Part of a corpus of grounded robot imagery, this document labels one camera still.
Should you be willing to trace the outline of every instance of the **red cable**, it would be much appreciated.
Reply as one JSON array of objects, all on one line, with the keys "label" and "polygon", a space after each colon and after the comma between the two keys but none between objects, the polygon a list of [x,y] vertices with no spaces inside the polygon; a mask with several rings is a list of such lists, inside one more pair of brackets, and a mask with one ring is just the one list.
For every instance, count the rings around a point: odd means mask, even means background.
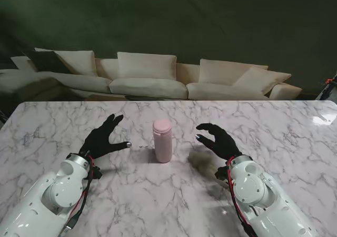
[{"label": "red cable", "polygon": [[234,159],[234,157],[231,157],[228,161],[227,161],[227,166],[228,166],[228,170],[227,170],[227,176],[228,176],[228,185],[230,187],[230,192],[231,192],[231,196],[233,198],[233,203],[235,208],[237,209],[237,211],[239,212],[239,215],[241,217],[241,219],[244,221],[245,224],[248,225],[246,218],[243,216],[242,212],[239,209],[239,206],[237,205],[236,201],[235,201],[235,194],[234,194],[234,190],[233,190],[233,184],[232,184],[232,178],[231,178],[231,172],[230,172],[230,164],[231,161]]},{"label": "red cable", "polygon": [[80,202],[80,200],[82,199],[83,195],[85,194],[85,191],[82,192],[82,195],[80,197],[80,199],[78,200],[78,202],[75,204],[75,207],[73,208],[72,212],[69,214],[69,218],[70,218],[70,215],[72,215],[72,213],[75,211],[75,209],[77,208],[78,206],[78,203]]},{"label": "red cable", "polygon": [[[90,160],[91,160],[91,166],[93,167],[94,166],[94,159],[92,159],[92,157],[89,155],[88,156],[89,158],[90,158]],[[81,197],[80,197],[80,199],[77,201],[77,203],[75,204],[75,207],[73,208],[73,210],[72,210],[72,212],[70,213],[70,215],[72,215],[72,213],[75,211],[75,209],[77,208],[77,206],[78,206],[78,204],[79,204],[79,202],[80,202],[80,200],[82,199],[82,197],[84,196],[84,194],[85,194],[85,192],[86,191],[83,191],[82,192],[82,195],[81,195]]]}]

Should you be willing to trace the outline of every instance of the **black glove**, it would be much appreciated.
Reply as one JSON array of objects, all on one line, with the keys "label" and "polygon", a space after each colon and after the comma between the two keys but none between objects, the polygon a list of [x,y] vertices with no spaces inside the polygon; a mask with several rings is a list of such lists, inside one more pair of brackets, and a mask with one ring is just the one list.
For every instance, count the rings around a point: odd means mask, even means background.
[{"label": "black glove", "polygon": [[109,142],[110,134],[123,119],[123,117],[123,115],[120,115],[115,118],[115,115],[112,114],[99,128],[92,130],[85,139],[84,144],[80,149],[80,154],[89,155],[93,159],[96,159],[108,153],[130,147],[130,142],[122,142],[117,144],[110,144]]},{"label": "black glove", "polygon": [[211,123],[200,124],[196,127],[198,130],[206,130],[214,135],[215,142],[207,139],[201,134],[197,134],[197,140],[212,150],[217,156],[222,159],[229,160],[232,156],[237,157],[242,153],[237,148],[233,138],[226,133],[225,130]]}]

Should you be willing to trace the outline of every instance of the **dark green wall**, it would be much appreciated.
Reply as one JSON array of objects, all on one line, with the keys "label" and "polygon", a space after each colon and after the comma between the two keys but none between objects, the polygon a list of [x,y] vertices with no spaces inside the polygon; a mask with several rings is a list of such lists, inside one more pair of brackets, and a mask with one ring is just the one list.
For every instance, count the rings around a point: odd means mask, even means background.
[{"label": "dark green wall", "polygon": [[334,0],[1,0],[1,59],[25,48],[267,64],[318,93],[335,75]]}]

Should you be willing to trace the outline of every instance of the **pink bottle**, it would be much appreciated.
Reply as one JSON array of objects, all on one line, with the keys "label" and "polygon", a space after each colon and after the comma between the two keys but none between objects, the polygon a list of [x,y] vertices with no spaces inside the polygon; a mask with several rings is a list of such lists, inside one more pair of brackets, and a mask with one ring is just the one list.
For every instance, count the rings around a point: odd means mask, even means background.
[{"label": "pink bottle", "polygon": [[169,162],[172,158],[172,129],[169,120],[156,120],[153,123],[154,149],[157,160]]}]

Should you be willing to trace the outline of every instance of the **marble table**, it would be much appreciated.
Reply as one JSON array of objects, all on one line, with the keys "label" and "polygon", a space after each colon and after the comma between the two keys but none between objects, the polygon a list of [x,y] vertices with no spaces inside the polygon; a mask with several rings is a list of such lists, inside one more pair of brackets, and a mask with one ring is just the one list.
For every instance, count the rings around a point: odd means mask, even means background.
[{"label": "marble table", "polygon": [[[190,152],[209,153],[194,138],[203,122],[225,128],[274,175],[321,236],[336,236],[337,106],[329,101],[23,103],[0,130],[0,220],[112,113],[125,118],[111,142],[133,146],[96,161],[103,177],[68,236],[246,236],[228,191],[187,161]],[[174,153],[158,164],[152,123],[163,117]]]}]

